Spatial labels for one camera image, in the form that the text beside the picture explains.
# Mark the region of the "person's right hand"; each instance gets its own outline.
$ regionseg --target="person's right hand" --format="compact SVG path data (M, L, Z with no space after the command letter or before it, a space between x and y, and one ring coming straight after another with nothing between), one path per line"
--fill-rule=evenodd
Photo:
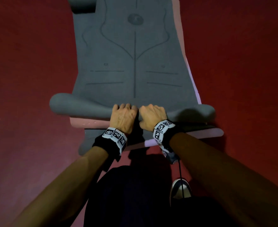
M142 106L139 109L143 121L140 122L140 127L144 130L154 131L154 127L161 121L167 119L165 109L163 107L153 106Z

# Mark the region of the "circular logo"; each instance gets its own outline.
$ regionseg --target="circular logo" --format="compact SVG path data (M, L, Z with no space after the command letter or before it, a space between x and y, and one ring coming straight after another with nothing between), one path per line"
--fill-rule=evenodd
M144 22L143 17L138 14L130 14L127 18L128 22L133 25L142 25Z

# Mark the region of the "forearm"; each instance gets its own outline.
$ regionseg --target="forearm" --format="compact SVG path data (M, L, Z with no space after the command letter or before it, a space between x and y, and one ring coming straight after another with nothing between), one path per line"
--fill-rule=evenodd
M243 226L278 226L278 187L237 160L184 133L170 140L194 179Z
M72 217L84 205L88 187L108 154L93 147L66 168L16 218L13 226L55 225Z

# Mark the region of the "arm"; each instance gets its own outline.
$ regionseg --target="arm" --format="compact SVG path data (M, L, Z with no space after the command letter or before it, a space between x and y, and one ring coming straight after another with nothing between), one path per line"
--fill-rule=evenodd
M133 129L137 107L114 105L110 127L126 135ZM96 183L108 153L97 146L78 158L51 182L14 220L12 226L70 226L88 199L90 186Z
M141 107L142 129L167 119L163 107ZM237 160L185 133L170 147L194 179L242 226L278 226L278 187Z

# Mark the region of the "horizontal line on mat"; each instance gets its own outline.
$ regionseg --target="horizontal line on mat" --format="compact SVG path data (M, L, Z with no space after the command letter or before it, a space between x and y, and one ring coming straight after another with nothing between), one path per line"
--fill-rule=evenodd
M154 82L147 82L148 84L160 84L160 85L168 85L168 86L175 86L175 87L182 87L180 85L173 85L173 84L161 84L161 83L154 83Z
M124 82L107 82L107 83L87 83L85 85L89 85L89 84L123 84Z
M162 74L173 74L173 75L177 75L178 74L178 73L172 73L172 72L154 72L154 71L146 71L146 72L162 73Z
M124 72L124 71L120 71L120 70L97 70L95 72Z

